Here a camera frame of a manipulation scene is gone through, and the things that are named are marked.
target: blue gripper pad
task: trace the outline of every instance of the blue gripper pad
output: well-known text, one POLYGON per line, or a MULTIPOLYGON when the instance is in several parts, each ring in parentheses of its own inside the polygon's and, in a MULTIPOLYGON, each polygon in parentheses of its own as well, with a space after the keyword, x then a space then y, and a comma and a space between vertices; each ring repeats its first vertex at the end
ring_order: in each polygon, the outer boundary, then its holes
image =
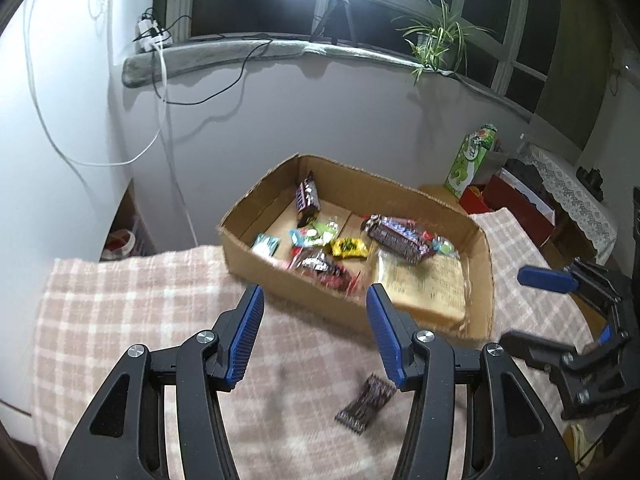
POLYGON ((559 294, 567 294, 578 289, 578 281, 568 272, 530 265, 524 266, 518 271, 518 283, 559 294))
POLYGON ((367 291, 367 317, 378 343, 386 376, 404 391, 407 386, 406 368, 414 361, 411 336, 417 326, 410 318, 411 326, 402 322, 384 287, 379 283, 371 285, 367 291))
POLYGON ((264 292, 261 286, 250 285, 242 295, 240 303, 236 307, 235 314, 241 314, 240 319, 236 316, 236 322, 229 322, 225 333, 220 337, 223 342, 228 331, 233 331, 231 340, 228 342, 228 367, 223 378, 223 382, 233 389, 244 377, 249 357, 254 349, 255 337, 260 328, 262 314, 264 313, 264 292))

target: pink and white plaid fabric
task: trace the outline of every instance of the pink and white plaid fabric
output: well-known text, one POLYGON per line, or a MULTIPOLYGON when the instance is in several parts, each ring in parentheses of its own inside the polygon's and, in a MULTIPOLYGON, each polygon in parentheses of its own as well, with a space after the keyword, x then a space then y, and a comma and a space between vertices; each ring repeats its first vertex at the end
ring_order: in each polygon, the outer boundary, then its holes
MULTIPOLYGON (((492 252, 493 339, 516 328, 578 348, 591 341, 571 298, 516 282, 522 265, 545 261, 515 218, 501 210, 474 220, 492 252)), ((49 476, 88 403, 130 345, 179 345, 235 307, 243 290, 226 270, 220 247, 102 264, 57 261, 42 299, 34 359, 33 418, 49 476)), ((412 394, 396 394, 361 436, 334 421, 372 372, 385 376, 371 342, 267 296, 245 378, 231 394, 219 394, 240 478, 391 478, 412 394)), ((543 374, 526 368, 524 373, 562 429, 555 388, 543 374)), ((166 397, 168 461, 177 480, 184 476, 174 389, 166 397)), ((464 405, 460 387, 450 478, 460 478, 462 471, 464 405)))

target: yellow candy wrapper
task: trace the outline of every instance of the yellow candy wrapper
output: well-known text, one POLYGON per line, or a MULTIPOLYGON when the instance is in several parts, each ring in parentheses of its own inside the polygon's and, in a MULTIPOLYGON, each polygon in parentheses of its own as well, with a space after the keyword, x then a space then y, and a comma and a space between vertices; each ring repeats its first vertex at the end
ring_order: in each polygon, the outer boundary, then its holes
POLYGON ((336 238, 331 241, 331 252, 336 258, 366 258, 367 245, 359 238, 336 238))

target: packaged bread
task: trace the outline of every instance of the packaged bread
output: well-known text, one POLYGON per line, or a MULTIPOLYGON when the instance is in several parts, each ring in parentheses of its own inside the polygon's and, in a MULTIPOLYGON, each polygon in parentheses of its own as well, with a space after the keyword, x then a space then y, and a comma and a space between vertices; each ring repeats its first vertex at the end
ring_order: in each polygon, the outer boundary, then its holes
POLYGON ((393 304, 420 326, 461 328, 466 316, 462 263, 443 254, 417 265, 374 243, 369 253, 370 282, 382 283, 393 304))

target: window sill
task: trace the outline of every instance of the window sill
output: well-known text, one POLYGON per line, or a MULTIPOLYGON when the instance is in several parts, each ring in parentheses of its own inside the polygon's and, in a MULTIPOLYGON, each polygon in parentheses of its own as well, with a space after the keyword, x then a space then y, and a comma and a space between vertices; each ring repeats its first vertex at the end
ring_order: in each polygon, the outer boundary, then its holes
MULTIPOLYGON (((269 38, 247 40, 228 38, 226 40, 200 41, 197 43, 176 44, 164 50, 167 77, 171 79, 182 74, 195 72, 204 68, 243 62, 246 56, 258 45, 266 43, 269 38)), ((126 88, 140 88, 152 83, 152 61, 155 53, 135 54, 128 57, 122 67, 122 83, 126 88)), ((385 66, 402 66, 415 69, 419 65, 409 59, 392 56, 375 50, 353 48, 350 46, 325 43, 309 43, 302 40, 273 40, 262 52, 258 50, 249 60, 295 59, 307 54, 329 57, 333 59, 365 59, 369 62, 385 66)), ((506 106, 524 120, 529 121, 532 113, 520 105, 495 94, 491 89, 454 72, 441 72, 443 76, 457 79, 473 92, 506 106)), ((159 65, 156 60, 156 81, 159 80, 159 65)))

